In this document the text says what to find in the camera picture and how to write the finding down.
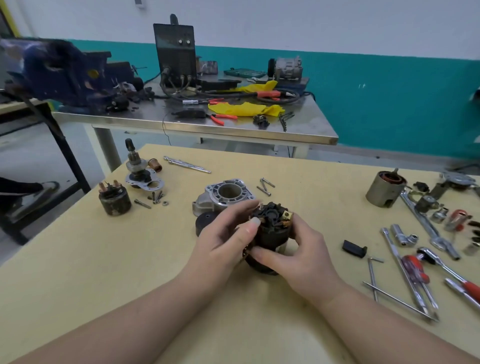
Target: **person's right hand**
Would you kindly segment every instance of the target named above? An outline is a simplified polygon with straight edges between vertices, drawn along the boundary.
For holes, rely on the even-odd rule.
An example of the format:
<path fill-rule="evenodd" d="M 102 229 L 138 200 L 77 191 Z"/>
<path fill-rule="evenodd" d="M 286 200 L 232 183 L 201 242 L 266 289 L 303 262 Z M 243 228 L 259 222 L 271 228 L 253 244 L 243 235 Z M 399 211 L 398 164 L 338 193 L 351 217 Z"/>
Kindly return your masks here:
<path fill-rule="evenodd" d="M 324 237 L 297 214 L 293 214 L 292 233 L 299 245 L 293 256 L 281 255 L 255 246 L 250 251 L 259 263 L 283 276 L 290 287 L 318 309 L 332 301 L 346 283 L 333 267 Z"/>

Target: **wall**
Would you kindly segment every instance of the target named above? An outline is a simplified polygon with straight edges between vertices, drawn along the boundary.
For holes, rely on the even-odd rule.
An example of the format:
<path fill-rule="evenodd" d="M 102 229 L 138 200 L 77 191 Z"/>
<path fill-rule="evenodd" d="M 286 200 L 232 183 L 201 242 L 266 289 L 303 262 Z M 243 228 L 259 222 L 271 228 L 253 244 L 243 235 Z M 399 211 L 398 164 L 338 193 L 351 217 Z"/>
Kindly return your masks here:
<path fill-rule="evenodd" d="M 22 34 L 109 49 L 148 66 L 145 78 L 158 72 L 152 23 L 174 12 L 219 69 L 300 55 L 342 144 L 479 155 L 480 108 L 468 101 L 480 85 L 476 0 L 145 1 L 145 10 L 133 0 L 6 2 Z"/>

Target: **workbench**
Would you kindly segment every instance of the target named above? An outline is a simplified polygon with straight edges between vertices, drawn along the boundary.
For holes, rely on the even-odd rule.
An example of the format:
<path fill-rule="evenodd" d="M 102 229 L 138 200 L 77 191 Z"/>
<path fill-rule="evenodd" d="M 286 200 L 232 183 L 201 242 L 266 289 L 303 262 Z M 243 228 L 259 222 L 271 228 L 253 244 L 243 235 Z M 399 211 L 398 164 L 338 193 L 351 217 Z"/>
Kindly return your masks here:
<path fill-rule="evenodd" d="M 397 223 L 417 234 L 417 246 L 433 249 L 452 269 L 480 283 L 480 256 L 457 262 L 433 248 L 427 235 L 401 199 L 388 209 L 365 199 L 380 167 L 331 163 L 146 145 L 140 156 L 168 155 L 210 169 L 212 174 L 162 163 L 159 176 L 168 206 L 152 209 L 133 204 L 119 217 L 107 216 L 93 190 L 38 234 L 0 267 L 0 363 L 25 354 L 79 325 L 119 307 L 177 275 L 195 244 L 192 201 L 208 184 L 240 178 L 264 202 L 281 203 L 324 234 L 340 276 L 368 297 L 372 291 L 367 259 L 341 250 L 347 239 L 368 246 L 377 285 L 413 304 L 390 253 L 381 227 Z M 433 186 L 438 173 L 400 170 L 410 184 Z M 122 164 L 106 180 L 124 181 Z M 276 188 L 266 197 L 255 186 L 265 177 Z M 127 186 L 130 199 L 150 204 L 148 192 Z M 451 211 L 462 208 L 480 216 L 480 200 L 472 192 L 447 191 L 441 202 Z M 461 250 L 472 235 L 458 233 Z M 289 240 L 287 251 L 296 244 Z M 415 248 L 398 247 L 401 254 Z M 380 304 L 398 312 L 454 345 L 480 356 L 480 313 L 443 283 L 447 277 L 425 266 L 440 306 L 438 324 L 379 296 Z M 348 350 L 324 319 L 279 276 L 265 276 L 245 262 L 239 264 L 224 290 L 171 343 L 158 363 L 354 363 Z"/>
<path fill-rule="evenodd" d="M 222 79 L 240 79 L 222 76 Z M 163 92 L 159 85 L 160 78 L 150 82 L 148 86 L 157 95 Z M 240 85 L 250 85 L 243 79 Z M 255 99 L 230 101 L 255 103 Z M 207 105 L 189 105 L 189 108 L 208 110 Z M 293 111 L 295 116 L 287 121 L 287 132 L 283 131 L 278 117 L 267 116 L 270 125 L 266 130 L 259 130 L 252 122 L 252 117 L 239 117 L 237 121 L 222 119 L 225 126 L 215 124 L 210 118 L 179 119 L 172 112 L 182 109 L 181 103 L 174 100 L 156 99 L 142 101 L 140 104 L 130 103 L 128 111 L 112 112 L 105 115 L 83 115 L 65 112 L 54 112 L 53 116 L 60 121 L 84 123 L 88 138 L 104 174 L 107 176 L 120 164 L 120 157 L 115 147 L 112 129 L 129 132 L 160 133 L 165 135 L 183 135 L 201 138 L 223 139 L 236 142 L 251 142 L 271 145 L 292 146 L 293 158 L 306 158 L 311 144 L 336 145 L 338 135 L 319 109 L 312 96 L 303 97 L 299 101 L 282 106 L 286 111 Z"/>
<path fill-rule="evenodd" d="M 88 182 L 80 166 L 78 165 L 78 162 L 73 155 L 73 152 L 70 149 L 70 146 L 68 145 L 65 136 L 61 132 L 57 121 L 52 117 L 49 104 L 46 101 L 40 101 L 37 99 L 31 99 L 30 102 L 55 129 L 55 131 L 52 130 L 50 125 L 47 124 L 48 129 L 50 130 L 53 138 L 55 139 L 55 142 L 57 143 L 60 151 L 63 154 L 63 157 L 65 158 L 70 169 L 72 170 L 73 175 L 77 179 L 77 182 L 67 187 L 64 191 L 57 193 L 44 205 L 37 208 L 35 211 L 31 212 L 30 214 L 26 215 L 18 221 L 11 221 L 6 216 L 0 214 L 0 229 L 2 229 L 7 235 L 9 235 L 16 243 L 20 245 L 24 245 L 28 242 L 28 238 L 22 234 L 22 229 L 24 229 L 32 222 L 49 212 L 54 207 L 58 206 L 61 202 L 65 201 L 77 191 L 82 190 L 84 193 L 90 191 L 90 186 L 88 185 Z M 13 101 L 0 104 L 0 124 L 9 123 L 32 115 L 34 115 L 33 111 L 30 110 L 30 108 L 23 102 Z M 33 125 L 43 123 L 44 121 L 45 120 L 37 120 L 35 123 L 9 130 L 5 133 L 0 134 L 0 137 L 20 131 L 25 128 L 29 128 Z M 22 167 L 19 165 L 19 175 L 21 175 L 22 173 L 24 172 L 22 171 Z"/>

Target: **white wall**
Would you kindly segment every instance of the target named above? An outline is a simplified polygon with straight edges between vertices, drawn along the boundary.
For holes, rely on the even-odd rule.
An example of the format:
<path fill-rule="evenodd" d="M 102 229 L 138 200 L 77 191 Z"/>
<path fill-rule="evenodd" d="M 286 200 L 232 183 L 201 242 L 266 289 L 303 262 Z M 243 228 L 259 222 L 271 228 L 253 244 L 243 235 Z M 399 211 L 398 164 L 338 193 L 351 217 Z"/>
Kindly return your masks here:
<path fill-rule="evenodd" d="M 154 43 L 173 12 L 203 46 L 480 58 L 479 0 L 144 1 L 6 3 L 22 34 L 47 38 Z"/>

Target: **gray floor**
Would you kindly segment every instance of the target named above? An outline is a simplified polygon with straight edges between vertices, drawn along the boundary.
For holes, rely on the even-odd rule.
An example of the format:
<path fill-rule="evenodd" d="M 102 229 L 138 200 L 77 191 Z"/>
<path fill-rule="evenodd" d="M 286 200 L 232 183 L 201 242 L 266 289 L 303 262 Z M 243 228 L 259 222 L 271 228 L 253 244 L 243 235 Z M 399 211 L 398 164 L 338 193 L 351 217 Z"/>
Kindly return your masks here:
<path fill-rule="evenodd" d="M 83 126 L 75 123 L 66 123 L 61 128 L 90 186 L 96 185 L 103 179 L 103 173 Z M 167 137 L 162 134 L 127 134 L 121 131 L 113 131 L 113 136 L 122 160 L 127 158 L 127 150 L 125 148 L 125 138 L 127 137 L 133 140 L 137 149 L 140 149 L 146 143 L 168 144 Z M 288 157 L 286 146 L 280 146 L 278 152 L 274 152 L 273 146 L 222 140 L 207 139 L 204 140 L 203 144 L 198 144 L 194 138 L 171 136 L 170 142 L 173 146 Z M 1 137 L 0 157 L 2 160 L 0 175 L 5 178 L 21 182 L 58 181 L 62 189 L 75 181 L 72 172 L 45 125 L 33 126 Z M 309 151 L 308 159 L 437 171 L 441 171 L 446 165 L 451 165 L 454 162 L 448 158 L 425 156 L 412 158 L 412 155 L 406 153 L 370 151 L 341 146 L 316 146 Z M 79 200 L 82 195 L 81 192 L 77 192 L 61 205 L 28 226 L 24 230 L 25 235 L 29 238 L 34 237 Z M 20 247 L 0 231 L 0 265 L 19 250 Z"/>

